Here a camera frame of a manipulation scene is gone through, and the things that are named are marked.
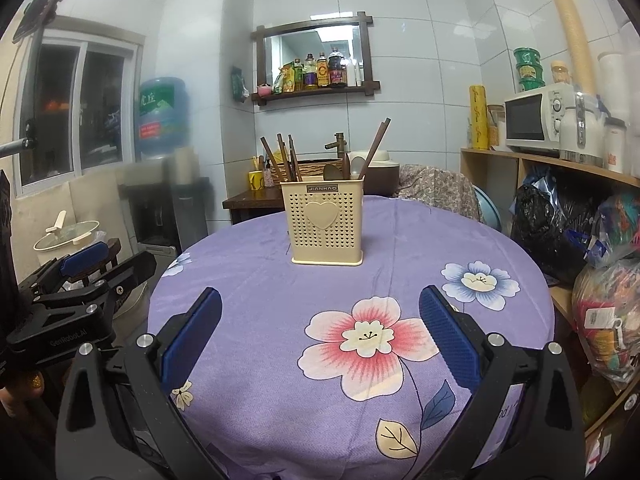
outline pink flower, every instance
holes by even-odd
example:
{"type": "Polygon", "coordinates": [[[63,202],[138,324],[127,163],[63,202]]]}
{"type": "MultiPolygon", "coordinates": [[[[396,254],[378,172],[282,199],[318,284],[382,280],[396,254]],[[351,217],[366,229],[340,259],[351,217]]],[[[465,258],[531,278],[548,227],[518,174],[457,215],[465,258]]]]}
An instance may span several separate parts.
{"type": "Polygon", "coordinates": [[[361,300],[350,314],[320,312],[305,333],[321,344],[298,359],[309,379],[342,377],[342,390],[353,400],[396,393],[404,373],[400,359],[426,361],[439,350],[421,319],[400,319],[394,298],[361,300]]]}

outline bronze faucet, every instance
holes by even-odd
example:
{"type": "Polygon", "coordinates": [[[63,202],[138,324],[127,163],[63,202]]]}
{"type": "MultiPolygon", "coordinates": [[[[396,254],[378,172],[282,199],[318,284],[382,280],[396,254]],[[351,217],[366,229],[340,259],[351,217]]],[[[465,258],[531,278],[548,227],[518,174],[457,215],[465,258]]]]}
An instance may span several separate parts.
{"type": "Polygon", "coordinates": [[[344,133],[339,132],[335,134],[335,142],[331,142],[329,144],[325,144],[324,148],[326,150],[331,150],[333,148],[338,149],[338,160],[342,160],[342,156],[344,155],[344,150],[347,147],[347,141],[344,140],[344,133]]]}

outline heart emblem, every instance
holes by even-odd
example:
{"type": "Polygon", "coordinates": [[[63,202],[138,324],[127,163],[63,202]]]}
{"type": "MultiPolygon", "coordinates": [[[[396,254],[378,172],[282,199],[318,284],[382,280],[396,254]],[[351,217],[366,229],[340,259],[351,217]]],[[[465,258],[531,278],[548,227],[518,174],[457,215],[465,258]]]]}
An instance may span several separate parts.
{"type": "Polygon", "coordinates": [[[305,215],[318,229],[325,230],[334,223],[340,208],[333,202],[309,202],[305,206],[305,215]]]}

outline purple tablecloth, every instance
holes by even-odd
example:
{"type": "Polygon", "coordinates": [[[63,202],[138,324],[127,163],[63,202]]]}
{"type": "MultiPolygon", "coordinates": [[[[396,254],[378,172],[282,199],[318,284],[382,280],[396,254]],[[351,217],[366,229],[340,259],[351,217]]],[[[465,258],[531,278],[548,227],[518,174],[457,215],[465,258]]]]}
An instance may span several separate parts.
{"type": "MultiPolygon", "coordinates": [[[[201,240],[160,280],[152,333],[205,287],[222,296],[222,320],[172,399],[222,452],[232,480],[415,474],[469,398],[419,319],[427,285],[512,344],[542,348],[553,337],[545,280],[502,234],[379,197],[365,198],[362,233],[359,267],[295,265],[284,213],[274,214],[201,240]]],[[[519,392],[482,460],[504,437],[519,392]]]]}

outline microwave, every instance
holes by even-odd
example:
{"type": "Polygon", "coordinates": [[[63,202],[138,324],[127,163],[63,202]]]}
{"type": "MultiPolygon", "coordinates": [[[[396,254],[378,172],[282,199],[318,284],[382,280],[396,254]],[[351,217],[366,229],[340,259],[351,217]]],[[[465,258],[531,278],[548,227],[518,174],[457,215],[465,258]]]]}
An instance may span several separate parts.
{"type": "Polygon", "coordinates": [[[560,149],[560,121],[575,106],[574,87],[567,83],[516,94],[504,102],[506,144],[523,150],[560,149]]]}

